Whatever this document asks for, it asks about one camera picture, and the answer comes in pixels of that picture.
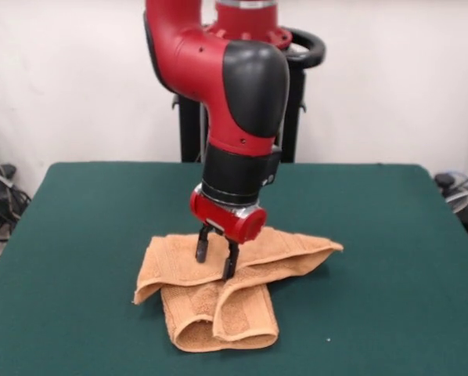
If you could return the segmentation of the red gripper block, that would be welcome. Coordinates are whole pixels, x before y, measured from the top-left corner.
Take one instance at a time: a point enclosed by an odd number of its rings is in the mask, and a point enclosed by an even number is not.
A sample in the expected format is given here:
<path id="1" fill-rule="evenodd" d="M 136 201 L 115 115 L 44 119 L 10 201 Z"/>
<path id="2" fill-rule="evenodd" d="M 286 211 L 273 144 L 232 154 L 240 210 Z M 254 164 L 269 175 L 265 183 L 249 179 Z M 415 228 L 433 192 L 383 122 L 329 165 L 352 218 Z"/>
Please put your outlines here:
<path id="1" fill-rule="evenodd" d="M 258 203 L 246 207 L 232 207 L 208 198 L 198 184 L 190 197 L 192 213 L 204 224 L 213 226 L 227 238 L 229 255 L 225 260 L 223 279 L 231 279 L 236 272 L 239 244 L 254 240 L 266 223 L 266 211 Z M 196 246 L 196 261 L 205 262 L 208 249 L 208 235 L 211 226 L 199 231 Z"/>

